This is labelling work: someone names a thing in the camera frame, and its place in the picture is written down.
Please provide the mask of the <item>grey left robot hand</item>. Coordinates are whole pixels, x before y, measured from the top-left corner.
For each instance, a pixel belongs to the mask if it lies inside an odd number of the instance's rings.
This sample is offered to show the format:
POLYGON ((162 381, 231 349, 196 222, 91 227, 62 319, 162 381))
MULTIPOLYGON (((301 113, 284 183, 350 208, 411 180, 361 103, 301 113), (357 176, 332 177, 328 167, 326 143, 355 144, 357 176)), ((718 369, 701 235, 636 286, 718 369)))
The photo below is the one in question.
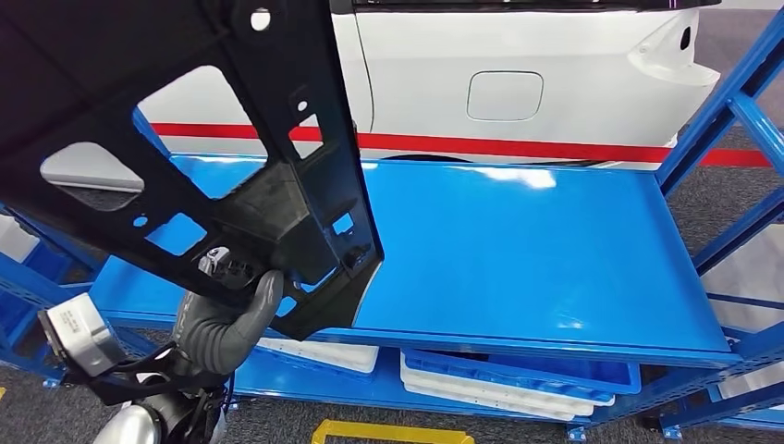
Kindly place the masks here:
POLYGON ((241 309, 193 293, 190 311, 181 314, 189 323, 183 337, 193 341, 201 352, 247 355, 276 316, 283 286, 280 271, 267 271, 256 281, 251 298, 241 309))

